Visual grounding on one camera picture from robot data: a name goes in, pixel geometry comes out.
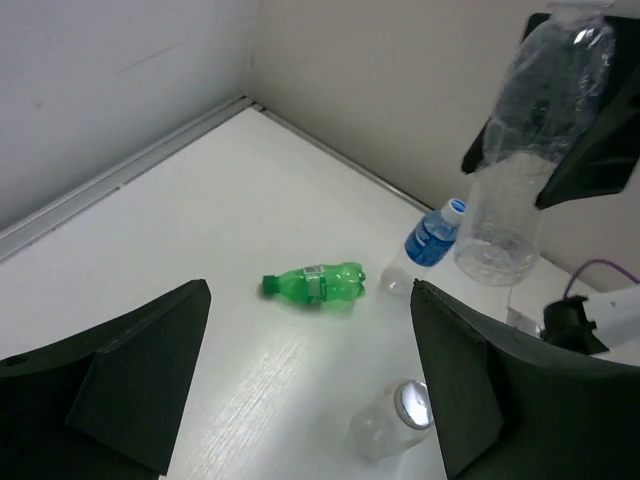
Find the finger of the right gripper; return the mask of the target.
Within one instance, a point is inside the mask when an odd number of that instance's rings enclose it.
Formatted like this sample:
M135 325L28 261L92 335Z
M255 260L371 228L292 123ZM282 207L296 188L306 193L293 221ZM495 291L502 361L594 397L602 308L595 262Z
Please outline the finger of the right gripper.
M639 160L639 20L606 20L616 47L599 111L538 194L538 209L618 194Z
M535 28L537 28L540 24L548 20L550 16L551 16L550 13L543 13L543 12L536 12L531 14L525 23L523 33L521 35L519 43L522 43ZM481 161L483 160L483 156L484 156L483 141L484 141L484 135L485 135L487 126L488 126L488 122L486 122L483 125L479 134L477 135L477 137L475 138L475 140L473 141L473 143L471 144L471 146L469 147L469 149L467 150L467 152L465 153L462 159L461 171L464 174L473 173L478 167L478 165L481 163Z

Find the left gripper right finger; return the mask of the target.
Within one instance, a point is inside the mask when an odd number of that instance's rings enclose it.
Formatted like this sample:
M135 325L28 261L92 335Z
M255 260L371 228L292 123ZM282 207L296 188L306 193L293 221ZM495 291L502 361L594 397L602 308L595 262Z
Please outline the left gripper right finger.
M604 334L621 293L587 311L549 304L540 336L488 317L426 281L411 317L450 479L635 479L639 370L611 362Z

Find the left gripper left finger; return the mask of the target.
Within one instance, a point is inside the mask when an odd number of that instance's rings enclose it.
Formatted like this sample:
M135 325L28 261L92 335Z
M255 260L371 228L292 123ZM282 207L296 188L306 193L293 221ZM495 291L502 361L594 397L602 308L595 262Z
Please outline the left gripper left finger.
M4 479L168 473L210 309L191 280L120 317L1 362Z

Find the red label clear bottle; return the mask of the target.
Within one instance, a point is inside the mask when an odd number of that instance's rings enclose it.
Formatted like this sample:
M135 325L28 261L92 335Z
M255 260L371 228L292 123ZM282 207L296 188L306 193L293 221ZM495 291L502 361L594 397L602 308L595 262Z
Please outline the red label clear bottle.
M479 283L515 285L540 257L535 201L597 113L615 49L608 5L551 2L505 74L453 250Z

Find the blue label water bottle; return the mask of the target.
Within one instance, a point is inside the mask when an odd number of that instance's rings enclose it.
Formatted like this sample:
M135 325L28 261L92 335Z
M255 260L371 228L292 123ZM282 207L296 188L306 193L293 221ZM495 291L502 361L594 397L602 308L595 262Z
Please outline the blue label water bottle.
M451 198L425 214L383 270L381 285L391 294L409 297L414 280L423 278L454 245L466 208L463 200Z

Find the clear jar silver lid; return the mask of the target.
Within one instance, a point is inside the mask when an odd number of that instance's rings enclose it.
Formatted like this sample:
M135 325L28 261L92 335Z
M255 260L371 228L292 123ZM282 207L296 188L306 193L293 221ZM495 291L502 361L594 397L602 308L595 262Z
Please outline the clear jar silver lid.
M426 384L401 380L387 386L353 415L349 434L362 458L378 462L421 443L434 425Z

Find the green plastic bottle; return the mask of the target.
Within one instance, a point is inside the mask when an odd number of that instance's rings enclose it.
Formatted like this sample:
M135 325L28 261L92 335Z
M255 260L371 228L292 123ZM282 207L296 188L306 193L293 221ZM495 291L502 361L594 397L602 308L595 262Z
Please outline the green plastic bottle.
M357 262L316 264L264 275L256 293L260 299L309 314L348 318L366 295L365 280L364 268Z

